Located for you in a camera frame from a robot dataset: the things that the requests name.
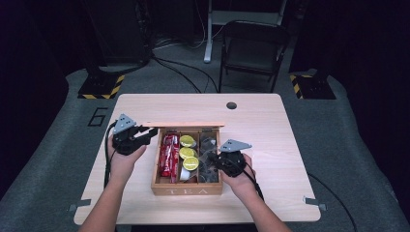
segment yellow round object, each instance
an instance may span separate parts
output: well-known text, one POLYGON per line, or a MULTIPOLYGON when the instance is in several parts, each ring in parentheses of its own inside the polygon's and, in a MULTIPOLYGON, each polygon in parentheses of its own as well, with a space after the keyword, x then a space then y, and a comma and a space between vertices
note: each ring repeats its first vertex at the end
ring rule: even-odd
POLYGON ((195 157, 186 158, 186 159, 184 159, 184 162, 182 163, 182 165, 188 171, 193 171, 198 167, 199 160, 195 157))
POLYGON ((192 148, 183 147, 180 149, 180 157, 186 159, 188 157, 195 157, 196 152, 192 148))
POLYGON ((193 147, 194 144, 196 144, 196 142, 192 138, 192 136, 189 136, 189 135, 182 135, 181 138, 180 138, 180 143, 184 147, 193 147))

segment chair backrest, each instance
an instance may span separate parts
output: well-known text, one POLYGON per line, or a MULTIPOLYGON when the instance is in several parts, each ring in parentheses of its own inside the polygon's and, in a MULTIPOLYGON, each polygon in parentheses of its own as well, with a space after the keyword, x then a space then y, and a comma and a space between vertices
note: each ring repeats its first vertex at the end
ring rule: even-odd
POLYGON ((254 21, 234 20, 226 23, 222 29, 225 38, 261 41, 287 46, 290 35, 285 28, 276 24, 254 21))

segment table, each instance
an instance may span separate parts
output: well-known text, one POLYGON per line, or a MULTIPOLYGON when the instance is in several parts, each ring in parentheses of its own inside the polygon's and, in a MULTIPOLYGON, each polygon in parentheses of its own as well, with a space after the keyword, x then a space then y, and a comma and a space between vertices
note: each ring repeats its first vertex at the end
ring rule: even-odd
MULTIPOLYGON (((220 122, 220 141, 250 143, 243 152, 252 157, 265 202, 283 221, 316 221, 315 198, 282 100, 277 94, 125 94, 118 98, 110 123, 121 113, 144 122, 220 122), (226 104, 235 102, 236 109, 226 104)), ((227 184, 222 195, 155 196, 151 179, 158 137, 138 160, 125 188, 118 224, 224 224, 253 222, 248 210, 227 184)), ((104 146, 98 151, 74 222, 81 224, 103 191, 104 146)))
POLYGON ((204 62, 210 63, 212 56, 212 26, 224 25, 232 20, 249 20, 265 23, 275 23, 281 25, 284 9, 287 0, 282 0, 278 13, 254 13, 254 12, 233 12, 233 11, 213 11, 212 0, 208 0, 208 40, 205 48, 204 62))

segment gray floor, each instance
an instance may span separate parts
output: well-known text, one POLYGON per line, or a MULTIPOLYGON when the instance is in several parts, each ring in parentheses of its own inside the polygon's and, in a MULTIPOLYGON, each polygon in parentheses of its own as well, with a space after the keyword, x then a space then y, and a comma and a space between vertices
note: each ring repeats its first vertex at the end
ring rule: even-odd
MULTIPOLYGON (((156 49, 154 53, 164 59, 195 66, 218 81, 220 43, 215 42, 211 64, 203 63, 204 50, 204 44, 196 49, 173 45, 156 49)), ((336 100, 298 100, 287 73, 291 55, 292 46, 283 61, 275 92, 283 99, 307 172, 337 194, 355 220, 358 231, 410 231, 389 182, 377 168, 358 135, 343 87, 330 77, 329 83, 337 96, 336 100)), ((204 92, 206 88, 206 93, 216 92, 211 82, 207 86, 207 77, 203 73, 186 67, 175 67, 201 91, 204 92)), ((234 76, 232 73, 224 83, 242 84, 242 87, 224 86, 223 92, 252 93, 243 89, 252 83, 234 81, 234 76)), ((73 223, 75 211, 69 211, 69 206, 81 198, 117 99, 78 99, 77 91, 85 78, 86 71, 67 76, 70 92, 65 105, 42 144, 0 203, 0 231, 77 229, 73 223), (88 127, 97 108, 99 114, 105 115, 105 120, 100 127, 88 127)), ((262 83, 261 86, 252 87, 262 90, 266 82, 262 83)), ((119 94, 194 92, 182 76, 151 61, 141 70, 126 75, 119 94)), ((322 218, 316 222, 292 222, 288 225, 294 231, 354 231, 351 220, 339 202, 316 180, 310 181, 316 197, 328 206, 328 210, 322 212, 322 218)), ((130 231, 131 227, 122 225, 118 230, 130 231)), ((145 230, 146 227, 140 227, 140 231, 145 230)))

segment person's left hand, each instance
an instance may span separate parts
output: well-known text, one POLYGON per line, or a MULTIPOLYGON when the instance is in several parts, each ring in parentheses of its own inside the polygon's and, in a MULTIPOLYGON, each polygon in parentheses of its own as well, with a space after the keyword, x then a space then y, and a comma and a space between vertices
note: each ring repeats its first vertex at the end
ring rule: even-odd
POLYGON ((108 156, 110 158, 112 156, 109 182, 125 185, 133 172, 135 162, 144 154, 146 149, 147 146, 142 145, 128 156, 121 155, 117 152, 114 153, 115 150, 112 147, 112 135, 109 136, 107 150, 108 156))

